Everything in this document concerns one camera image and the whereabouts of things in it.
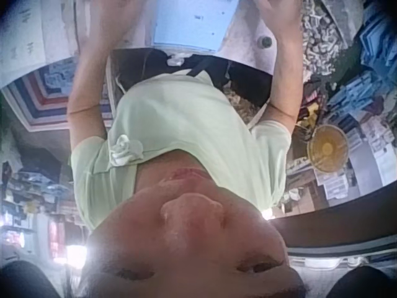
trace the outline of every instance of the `yellow fan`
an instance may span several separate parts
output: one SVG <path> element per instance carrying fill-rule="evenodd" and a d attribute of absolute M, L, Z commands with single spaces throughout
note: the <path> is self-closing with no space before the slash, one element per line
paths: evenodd
<path fill-rule="evenodd" d="M 349 157 L 345 133 L 333 125 L 319 126 L 307 146 L 311 164 L 325 173 L 339 171 Z"/>

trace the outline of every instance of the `light green shirt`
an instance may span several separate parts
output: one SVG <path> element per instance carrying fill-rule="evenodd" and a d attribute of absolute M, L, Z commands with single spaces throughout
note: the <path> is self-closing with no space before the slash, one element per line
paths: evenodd
<path fill-rule="evenodd" d="M 206 72 L 162 74 L 132 87 L 108 139 L 90 137 L 72 152 L 74 195 L 96 228 L 134 193 L 138 164 L 173 150 L 201 162 L 214 182 L 266 210 L 281 198 L 289 131 L 263 121 L 249 131 Z"/>

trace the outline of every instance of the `fabric flower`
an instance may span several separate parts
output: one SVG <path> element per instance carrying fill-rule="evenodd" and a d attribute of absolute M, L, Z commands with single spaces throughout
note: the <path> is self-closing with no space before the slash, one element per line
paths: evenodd
<path fill-rule="evenodd" d="M 109 155 L 113 166 L 125 166 L 131 161 L 143 159 L 143 145 L 138 140 L 130 140 L 126 135 L 121 135 L 116 145 L 110 147 Z"/>

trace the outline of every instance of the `lips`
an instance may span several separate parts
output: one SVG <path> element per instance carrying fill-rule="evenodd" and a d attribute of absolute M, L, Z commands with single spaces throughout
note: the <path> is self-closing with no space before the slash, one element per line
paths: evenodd
<path fill-rule="evenodd" d="M 206 172 L 201 169 L 194 169 L 194 168 L 181 168 L 177 169 L 175 172 L 173 172 L 168 178 L 168 181 L 172 180 L 181 180 L 181 179 L 188 179 L 188 178 L 203 178 L 203 179 L 208 179 L 212 180 L 211 176 Z"/>

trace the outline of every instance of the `eye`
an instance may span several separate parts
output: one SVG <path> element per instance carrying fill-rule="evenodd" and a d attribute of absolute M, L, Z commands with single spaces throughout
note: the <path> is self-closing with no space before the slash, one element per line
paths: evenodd
<path fill-rule="evenodd" d="M 273 260 L 269 257 L 264 258 L 249 258 L 244 260 L 238 267 L 237 270 L 244 273 L 261 273 L 268 271 L 274 267 L 282 265 L 281 262 Z"/>
<path fill-rule="evenodd" d="M 121 269 L 120 271 L 115 273 L 115 275 L 123 279 L 128 279 L 130 281 L 144 281 L 145 279 L 149 279 L 154 276 L 154 272 Z"/>

